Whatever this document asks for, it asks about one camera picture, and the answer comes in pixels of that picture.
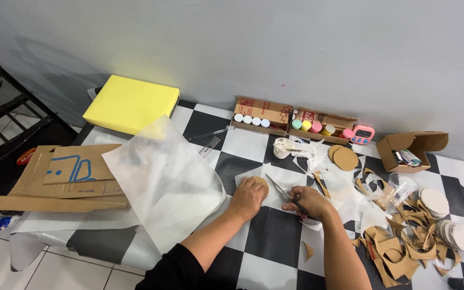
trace person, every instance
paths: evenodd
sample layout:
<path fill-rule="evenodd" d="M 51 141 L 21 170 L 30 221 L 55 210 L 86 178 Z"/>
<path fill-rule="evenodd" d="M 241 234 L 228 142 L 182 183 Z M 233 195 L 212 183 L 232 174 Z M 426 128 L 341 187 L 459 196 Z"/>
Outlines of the person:
<path fill-rule="evenodd" d="M 244 178 L 225 212 L 162 255 L 155 267 L 146 271 L 136 290 L 198 288 L 225 244 L 259 212 L 267 191 L 266 184 L 256 182 L 253 177 Z M 299 202 L 309 215 L 323 223 L 327 289 L 371 289 L 364 266 L 330 202 L 309 186 L 295 186 L 290 195 L 292 198 L 299 195 Z M 302 219 L 306 218 L 292 202 L 284 204 L 282 210 L 296 211 Z"/>

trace yellow box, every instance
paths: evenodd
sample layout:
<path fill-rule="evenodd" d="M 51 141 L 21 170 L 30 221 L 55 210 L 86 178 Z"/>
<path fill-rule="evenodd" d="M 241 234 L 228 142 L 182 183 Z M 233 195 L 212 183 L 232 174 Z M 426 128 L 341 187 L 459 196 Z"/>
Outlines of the yellow box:
<path fill-rule="evenodd" d="M 87 122 L 136 135 L 162 115 L 171 115 L 180 90 L 111 75 L 85 111 Z"/>

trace glue container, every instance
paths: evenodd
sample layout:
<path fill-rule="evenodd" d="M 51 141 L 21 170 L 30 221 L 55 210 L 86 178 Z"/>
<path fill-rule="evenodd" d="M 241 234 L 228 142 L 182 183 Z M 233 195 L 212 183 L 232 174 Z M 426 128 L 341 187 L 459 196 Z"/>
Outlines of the glue container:
<path fill-rule="evenodd" d="M 279 159 L 286 158 L 291 151 L 287 149 L 294 149 L 294 143 L 287 138 L 277 138 L 273 144 L 273 155 Z"/>
<path fill-rule="evenodd" d="M 339 138 L 350 139 L 354 136 L 354 132 L 351 129 L 345 129 L 341 134 L 339 134 Z"/>
<path fill-rule="evenodd" d="M 330 135 L 334 134 L 335 131 L 336 131 L 336 128 L 334 126 L 327 125 L 323 129 L 322 135 L 330 136 Z"/>
<path fill-rule="evenodd" d="M 262 119 L 261 126 L 263 126 L 264 128 L 268 128 L 270 126 L 270 121 L 268 119 Z"/>
<path fill-rule="evenodd" d="M 295 130 L 300 129 L 300 127 L 302 127 L 302 121 L 299 119 L 294 119 L 293 122 L 291 122 L 291 127 Z"/>
<path fill-rule="evenodd" d="M 300 127 L 300 131 L 304 131 L 304 132 L 307 132 L 309 131 L 309 129 L 311 129 L 311 122 L 305 120 L 304 122 L 302 122 L 302 127 Z"/>
<path fill-rule="evenodd" d="M 311 129 L 309 129 L 309 132 L 318 133 L 321 130 L 322 130 L 322 124 L 320 122 L 314 122 L 313 125 L 311 126 Z"/>
<path fill-rule="evenodd" d="M 234 120 L 235 120 L 235 122 L 242 122 L 243 121 L 243 115 L 235 114 Z"/>
<path fill-rule="evenodd" d="M 252 123 L 252 117 L 250 117 L 249 115 L 244 116 L 243 117 L 243 123 L 251 124 Z"/>
<path fill-rule="evenodd" d="M 258 117 L 253 117 L 252 124 L 254 124 L 255 126 L 261 125 L 261 119 L 259 119 Z"/>

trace stack of white circles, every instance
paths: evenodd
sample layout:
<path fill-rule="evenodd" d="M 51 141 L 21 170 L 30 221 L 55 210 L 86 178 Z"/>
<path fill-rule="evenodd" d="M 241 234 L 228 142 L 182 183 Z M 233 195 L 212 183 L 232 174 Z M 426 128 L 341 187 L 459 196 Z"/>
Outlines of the stack of white circles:
<path fill-rule="evenodd" d="M 418 197 L 435 218 L 444 218 L 449 214 L 448 201 L 445 194 L 430 187 L 422 187 Z"/>
<path fill-rule="evenodd" d="M 438 221 L 436 234 L 453 250 L 464 253 L 464 224 L 447 219 Z"/>

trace open cardboard box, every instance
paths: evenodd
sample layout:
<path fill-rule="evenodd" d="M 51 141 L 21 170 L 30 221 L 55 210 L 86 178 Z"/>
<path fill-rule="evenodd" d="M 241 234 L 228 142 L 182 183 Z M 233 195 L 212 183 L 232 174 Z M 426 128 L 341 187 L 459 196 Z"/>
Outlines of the open cardboard box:
<path fill-rule="evenodd" d="M 232 117 L 231 125 L 237 128 L 248 129 L 261 133 L 269 133 L 278 136 L 285 136 L 288 130 L 289 114 L 293 107 L 290 105 L 273 103 L 268 101 L 256 100 L 251 97 L 237 96 L 234 115 L 249 115 L 252 118 L 258 117 L 261 120 L 267 119 L 270 122 L 268 128 L 237 122 Z"/>
<path fill-rule="evenodd" d="M 440 131 L 415 131 L 386 135 L 377 142 L 377 151 L 383 161 L 384 169 L 390 172 L 415 173 L 430 168 L 426 151 L 440 151 L 447 146 L 448 133 Z M 408 149 L 422 162 L 412 167 L 405 164 L 397 164 L 391 150 Z"/>
<path fill-rule="evenodd" d="M 352 129 L 354 127 L 354 122 L 359 121 L 355 118 L 347 118 L 340 115 L 327 114 L 320 111 L 315 111 L 305 108 L 296 108 L 293 112 L 293 119 L 300 119 L 300 121 L 309 121 L 313 123 L 318 121 L 322 124 L 323 127 L 326 125 L 332 125 L 336 128 L 336 131 L 331 136 L 322 135 L 320 133 L 311 133 L 301 130 L 296 130 L 290 127 L 288 130 L 289 135 L 295 135 L 299 137 L 322 140 L 326 142 L 335 143 L 339 145 L 345 145 L 349 142 L 349 139 L 339 138 L 338 136 L 343 132 L 344 129 Z"/>
<path fill-rule="evenodd" d="M 101 157 L 119 146 L 38 146 L 10 193 L 0 196 L 0 211 L 89 212 L 127 208 L 123 190 Z M 45 184 L 50 175 L 57 180 Z"/>

